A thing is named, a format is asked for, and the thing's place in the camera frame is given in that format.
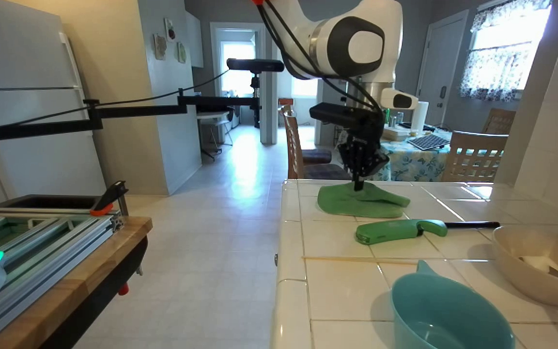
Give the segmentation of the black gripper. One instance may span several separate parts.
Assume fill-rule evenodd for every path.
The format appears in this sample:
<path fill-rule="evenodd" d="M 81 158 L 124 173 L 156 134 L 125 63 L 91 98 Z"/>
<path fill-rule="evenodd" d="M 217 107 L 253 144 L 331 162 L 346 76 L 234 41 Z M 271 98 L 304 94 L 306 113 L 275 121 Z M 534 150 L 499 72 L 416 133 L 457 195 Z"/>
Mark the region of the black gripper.
<path fill-rule="evenodd" d="M 364 189 L 364 179 L 375 175 L 387 164 L 387 156 L 379 146 L 381 131 L 381 125 L 341 131 L 337 150 L 356 193 Z"/>

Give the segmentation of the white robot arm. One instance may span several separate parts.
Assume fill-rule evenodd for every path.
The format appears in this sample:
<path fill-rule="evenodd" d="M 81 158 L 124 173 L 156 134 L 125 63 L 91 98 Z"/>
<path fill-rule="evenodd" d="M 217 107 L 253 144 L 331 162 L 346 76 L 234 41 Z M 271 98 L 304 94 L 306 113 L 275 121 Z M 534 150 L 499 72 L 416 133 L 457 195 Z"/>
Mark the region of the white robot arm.
<path fill-rule="evenodd" d="M 379 138 L 389 111 L 414 111 L 418 100 L 395 88 L 403 45 L 403 8 L 397 0 L 360 0 L 344 14 L 310 20 L 298 0 L 251 0 L 286 70 L 325 84 L 342 80 L 348 105 L 319 103 L 310 117 L 346 133 L 341 162 L 354 191 L 364 189 L 387 158 Z"/>

